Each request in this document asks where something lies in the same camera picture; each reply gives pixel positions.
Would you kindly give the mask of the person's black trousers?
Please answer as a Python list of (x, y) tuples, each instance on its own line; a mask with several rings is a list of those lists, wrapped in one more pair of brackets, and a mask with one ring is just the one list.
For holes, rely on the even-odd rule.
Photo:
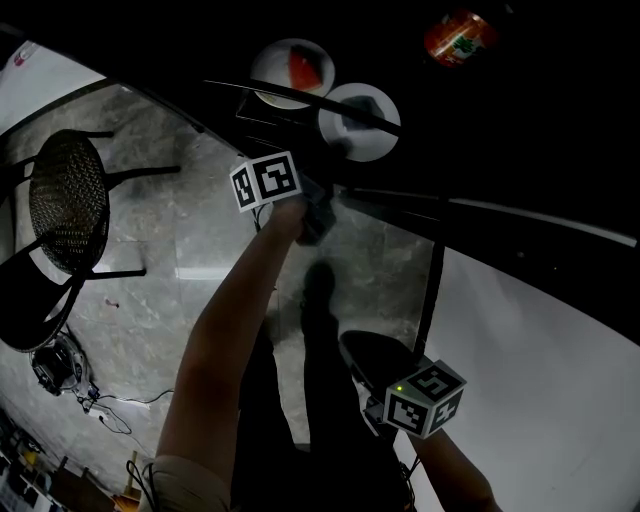
[(403, 512), (393, 448), (366, 425), (339, 353), (337, 324), (305, 342), (310, 448), (299, 450), (278, 388), (274, 345), (256, 338), (240, 395), (231, 505), (240, 512)]

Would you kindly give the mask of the white round plate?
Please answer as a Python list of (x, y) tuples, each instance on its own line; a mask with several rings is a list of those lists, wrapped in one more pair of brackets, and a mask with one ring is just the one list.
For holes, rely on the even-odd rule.
[(300, 91), (316, 96), (326, 96), (333, 87), (335, 65), (329, 54), (319, 45), (305, 39), (284, 39), (267, 46), (255, 59), (251, 68), (254, 80), (286, 87), (291, 87), (289, 77), (289, 52), (293, 45), (302, 45), (317, 52), (322, 59), (323, 85), (312, 91)]
[[(331, 91), (327, 98), (339, 102), (353, 96), (371, 96), (383, 111), (384, 120), (398, 126), (401, 125), (397, 107), (382, 90), (364, 83), (348, 83)], [(342, 114), (321, 110), (318, 114), (318, 125), (324, 140), (329, 144), (337, 139), (348, 139), (351, 150), (347, 159), (356, 162), (370, 162), (387, 155), (395, 146), (398, 137), (373, 127), (367, 131), (347, 131), (342, 123)]]

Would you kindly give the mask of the black mini fridge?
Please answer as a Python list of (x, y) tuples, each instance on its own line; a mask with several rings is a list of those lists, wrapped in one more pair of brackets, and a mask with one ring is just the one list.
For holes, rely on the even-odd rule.
[[(499, 33), (457, 67), (424, 33), (465, 8)], [(381, 89), (398, 141), (349, 162), (348, 205), (516, 277), (640, 345), (640, 0), (0, 0), (0, 30), (132, 87), (247, 157), (321, 181), (317, 103), (241, 109), (268, 45), (322, 47)]]

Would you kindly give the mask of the clear bottle with red label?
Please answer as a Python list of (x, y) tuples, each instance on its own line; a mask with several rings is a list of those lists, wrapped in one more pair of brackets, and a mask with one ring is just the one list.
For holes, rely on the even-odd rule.
[(12, 57), (13, 65), (15, 67), (21, 67), (39, 48), (40, 46), (37, 43), (26, 41), (18, 48)]

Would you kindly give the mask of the person's beige shirt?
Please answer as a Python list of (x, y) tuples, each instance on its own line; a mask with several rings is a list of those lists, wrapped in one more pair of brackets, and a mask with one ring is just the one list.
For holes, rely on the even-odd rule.
[(150, 464), (145, 484), (151, 501), (141, 497), (136, 512), (230, 512), (234, 463), (225, 469), (162, 455)]

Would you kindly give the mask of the black shoe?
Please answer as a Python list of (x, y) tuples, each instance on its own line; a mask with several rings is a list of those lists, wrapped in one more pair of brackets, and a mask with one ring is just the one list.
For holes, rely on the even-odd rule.
[(335, 290), (335, 274), (326, 261), (311, 265), (304, 277), (301, 311), (304, 316), (325, 315), (330, 312)]

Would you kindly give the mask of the orange drink bottle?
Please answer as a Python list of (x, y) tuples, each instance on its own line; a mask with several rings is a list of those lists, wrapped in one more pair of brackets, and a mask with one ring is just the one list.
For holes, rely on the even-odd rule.
[(481, 16), (459, 8), (424, 33), (426, 53), (442, 66), (460, 67), (494, 47), (498, 31)]

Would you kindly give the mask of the wooden stand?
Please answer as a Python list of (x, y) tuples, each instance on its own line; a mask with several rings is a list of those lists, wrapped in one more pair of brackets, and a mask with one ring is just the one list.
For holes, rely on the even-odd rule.
[(129, 475), (124, 490), (112, 496), (114, 512), (137, 512), (142, 491), (134, 485), (134, 477)]

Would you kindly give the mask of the red watermelon slice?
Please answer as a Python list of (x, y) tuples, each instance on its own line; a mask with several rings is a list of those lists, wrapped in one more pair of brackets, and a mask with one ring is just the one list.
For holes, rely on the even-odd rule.
[(291, 87), (299, 91), (312, 91), (323, 85), (322, 59), (314, 50), (293, 45), (289, 52)]

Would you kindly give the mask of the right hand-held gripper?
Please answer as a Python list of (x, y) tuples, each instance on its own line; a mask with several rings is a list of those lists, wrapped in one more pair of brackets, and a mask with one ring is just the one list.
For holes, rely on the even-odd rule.
[(457, 414), (466, 380), (442, 360), (422, 359), (416, 370), (386, 388), (382, 372), (413, 366), (412, 351), (399, 340), (368, 331), (342, 334), (342, 357), (351, 376), (370, 394), (364, 417), (378, 436), (392, 429), (424, 440)]

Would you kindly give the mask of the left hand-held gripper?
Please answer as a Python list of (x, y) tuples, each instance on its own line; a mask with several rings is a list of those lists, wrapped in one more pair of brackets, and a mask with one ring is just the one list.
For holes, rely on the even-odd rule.
[[(319, 171), (321, 183), (327, 188), (343, 185), (348, 179), (350, 150), (348, 139), (328, 144)], [(300, 245), (318, 245), (334, 226), (330, 192), (300, 173), (289, 151), (248, 160), (234, 169), (229, 178), (239, 211), (253, 212), (256, 223), (262, 207), (302, 195), (308, 207)]]

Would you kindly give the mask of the person's left forearm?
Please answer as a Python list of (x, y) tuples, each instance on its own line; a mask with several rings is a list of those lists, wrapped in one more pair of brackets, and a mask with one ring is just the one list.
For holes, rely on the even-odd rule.
[(306, 210), (300, 196), (276, 202), (199, 316), (181, 360), (158, 455), (183, 457), (219, 473), (233, 462), (243, 374)]

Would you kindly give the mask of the person's right forearm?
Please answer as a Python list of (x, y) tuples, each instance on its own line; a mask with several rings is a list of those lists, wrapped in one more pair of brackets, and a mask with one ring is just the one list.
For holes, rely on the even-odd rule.
[(410, 441), (445, 512), (503, 512), (487, 478), (443, 429)]

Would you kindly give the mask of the black wicker chair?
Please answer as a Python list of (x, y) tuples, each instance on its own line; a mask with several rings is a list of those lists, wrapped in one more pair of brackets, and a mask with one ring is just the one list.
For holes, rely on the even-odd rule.
[(104, 169), (93, 140), (113, 132), (64, 129), (40, 151), (0, 172), (0, 204), (29, 185), (35, 240), (0, 263), (0, 341), (31, 353), (54, 340), (88, 281), (143, 277), (145, 269), (97, 272), (110, 224), (109, 193), (139, 177), (174, 174), (179, 167)]

